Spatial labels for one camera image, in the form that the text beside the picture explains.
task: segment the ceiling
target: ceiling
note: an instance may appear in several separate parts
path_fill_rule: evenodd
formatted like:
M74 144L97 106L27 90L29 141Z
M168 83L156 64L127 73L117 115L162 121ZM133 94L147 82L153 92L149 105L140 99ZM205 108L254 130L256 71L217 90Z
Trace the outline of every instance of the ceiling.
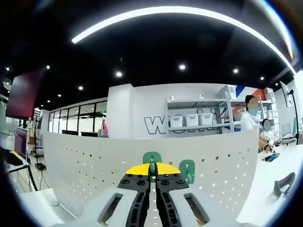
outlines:
M285 63L259 39L217 19L156 14L101 29L77 44L71 39L104 19L150 6L209 9L252 27L291 61L279 33L249 0L44 0L20 1L6 19L1 38L0 74L10 80L50 66L36 106L53 110L106 97L111 86L166 83L227 83L275 87L272 78ZM184 71L178 66L185 64ZM123 76L117 78L115 73ZM291 73L282 81L292 80ZM6 96L3 87L0 92Z

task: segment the black device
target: black device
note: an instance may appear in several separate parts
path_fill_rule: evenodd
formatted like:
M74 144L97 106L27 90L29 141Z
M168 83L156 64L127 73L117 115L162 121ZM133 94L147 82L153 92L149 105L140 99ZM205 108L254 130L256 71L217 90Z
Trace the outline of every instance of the black device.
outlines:
M79 136L79 133L77 131L70 131L70 130L62 130L62 134Z
M81 136L90 136L90 137L98 137L98 133L97 132L81 132Z

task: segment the cable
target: cable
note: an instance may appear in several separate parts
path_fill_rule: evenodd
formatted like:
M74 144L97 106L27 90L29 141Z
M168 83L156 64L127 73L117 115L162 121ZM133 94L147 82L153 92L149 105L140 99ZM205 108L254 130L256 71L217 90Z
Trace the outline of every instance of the cable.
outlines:
M23 192L25 193L25 190L24 190L24 188L23 188L23 186L22 186L22 184L21 184L21 182L20 182L20 180L19 180L19 173L18 173L18 171L17 171L17 180L18 180L18 182L19 182L19 184L20 184L20 186L21 186Z

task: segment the black stand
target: black stand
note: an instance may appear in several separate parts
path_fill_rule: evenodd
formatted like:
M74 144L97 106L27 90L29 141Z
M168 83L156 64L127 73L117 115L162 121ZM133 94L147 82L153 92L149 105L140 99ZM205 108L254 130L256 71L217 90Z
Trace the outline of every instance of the black stand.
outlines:
M288 94L292 95L293 101L294 101L295 119L296 119L296 124L297 124L297 132L296 132L296 135L294 137L297 139L296 144L298 145L298 143L299 143L299 121L298 121L297 105L295 104L295 99L294 99L294 90L290 90L288 92Z

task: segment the tv screen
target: tv screen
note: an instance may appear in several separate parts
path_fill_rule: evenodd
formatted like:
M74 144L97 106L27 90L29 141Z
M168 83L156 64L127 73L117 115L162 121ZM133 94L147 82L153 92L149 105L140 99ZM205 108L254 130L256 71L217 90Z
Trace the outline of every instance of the tv screen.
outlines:
M40 69L14 78L6 109L7 117L33 117L36 97L45 71L46 69Z
M27 129L16 128L15 152L27 159Z

